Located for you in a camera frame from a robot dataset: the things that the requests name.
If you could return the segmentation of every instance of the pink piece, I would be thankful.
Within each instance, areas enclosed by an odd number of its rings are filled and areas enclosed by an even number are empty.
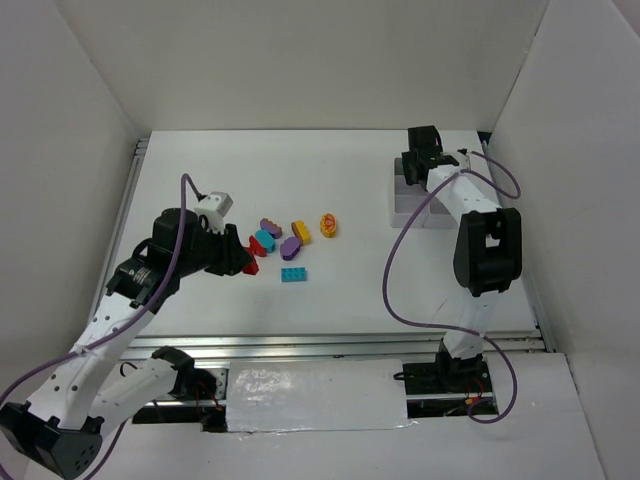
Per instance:
[[[282,242],[282,245],[280,245],[280,256],[283,260],[286,261],[293,260],[300,251],[301,245],[302,244],[297,237],[287,238],[284,242]]]

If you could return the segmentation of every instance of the red block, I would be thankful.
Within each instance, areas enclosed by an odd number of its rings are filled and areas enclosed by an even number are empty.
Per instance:
[[[249,237],[249,251],[258,257],[266,257],[267,251],[264,249],[260,242],[256,240],[256,237],[251,235]]]
[[[249,252],[251,258],[253,258],[253,262],[244,267],[242,269],[242,273],[246,273],[247,275],[255,275],[260,270],[260,267],[258,267],[258,262],[256,262],[256,258],[253,256],[253,252],[251,251],[251,249],[247,247],[244,247],[244,249]]]

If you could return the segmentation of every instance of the yellow block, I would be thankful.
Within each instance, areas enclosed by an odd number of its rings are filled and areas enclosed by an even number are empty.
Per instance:
[[[311,243],[311,234],[302,220],[293,222],[291,224],[291,229],[302,245],[308,245]]]

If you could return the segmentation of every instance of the cyan lego brick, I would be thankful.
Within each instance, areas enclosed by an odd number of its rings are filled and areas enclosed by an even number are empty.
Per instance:
[[[280,271],[280,279],[282,282],[306,282],[307,281],[307,269],[305,267],[299,268],[283,268]]]
[[[266,230],[258,230],[256,232],[256,240],[264,247],[267,253],[271,253],[276,249],[276,241]]]

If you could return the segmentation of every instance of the orange block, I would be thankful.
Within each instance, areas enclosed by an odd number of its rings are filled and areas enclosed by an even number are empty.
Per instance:
[[[327,238],[333,238],[338,231],[338,222],[331,213],[325,213],[320,220],[320,232]]]

